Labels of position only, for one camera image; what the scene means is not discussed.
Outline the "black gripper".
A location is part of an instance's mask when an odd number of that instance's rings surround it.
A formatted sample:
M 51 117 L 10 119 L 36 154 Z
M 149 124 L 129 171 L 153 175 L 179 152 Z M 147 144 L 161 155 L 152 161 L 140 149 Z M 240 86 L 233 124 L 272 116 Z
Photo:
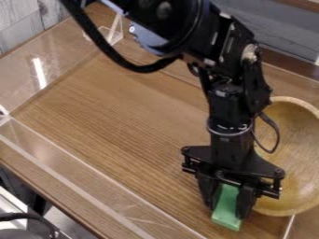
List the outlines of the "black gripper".
M 211 134 L 209 146 L 185 146 L 180 153 L 181 169 L 196 176 L 201 200 L 211 210 L 219 201 L 220 184 L 240 188 L 235 209 L 239 219 L 249 216 L 256 196 L 280 197 L 285 171 L 257 155 L 251 133 Z

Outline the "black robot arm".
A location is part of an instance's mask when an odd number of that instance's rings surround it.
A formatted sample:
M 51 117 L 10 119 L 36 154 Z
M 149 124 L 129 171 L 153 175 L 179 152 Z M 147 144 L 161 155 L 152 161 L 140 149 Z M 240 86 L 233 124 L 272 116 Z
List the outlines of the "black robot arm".
M 205 205 L 215 209 L 224 184 L 237 188 L 235 217 L 249 216 L 256 199 L 280 197 L 281 168 L 255 152 L 255 121 L 277 125 L 263 113 L 272 88 L 261 69 L 253 33 L 212 0 L 103 0 L 132 21 L 140 46 L 168 59 L 180 58 L 208 102 L 208 146 L 187 146 L 183 171 L 195 175 Z

